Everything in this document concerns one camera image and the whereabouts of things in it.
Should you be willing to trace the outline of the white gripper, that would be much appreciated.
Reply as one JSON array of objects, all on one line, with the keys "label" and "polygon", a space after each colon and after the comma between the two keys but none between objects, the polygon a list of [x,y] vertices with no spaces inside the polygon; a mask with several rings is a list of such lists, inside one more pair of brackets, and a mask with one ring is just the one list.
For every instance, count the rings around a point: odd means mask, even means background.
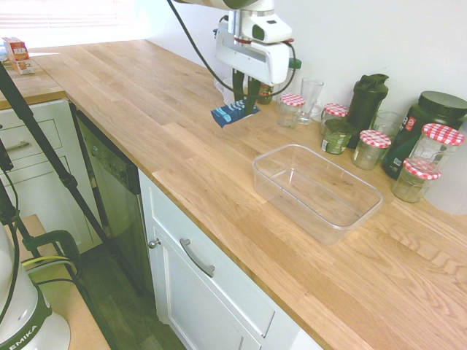
[{"label": "white gripper", "polygon": [[248,75],[245,114],[252,114],[261,82],[277,85],[285,81],[289,64],[289,49],[284,43],[235,43],[233,34],[218,31],[215,57],[232,70],[235,102],[244,102],[244,74]]}]

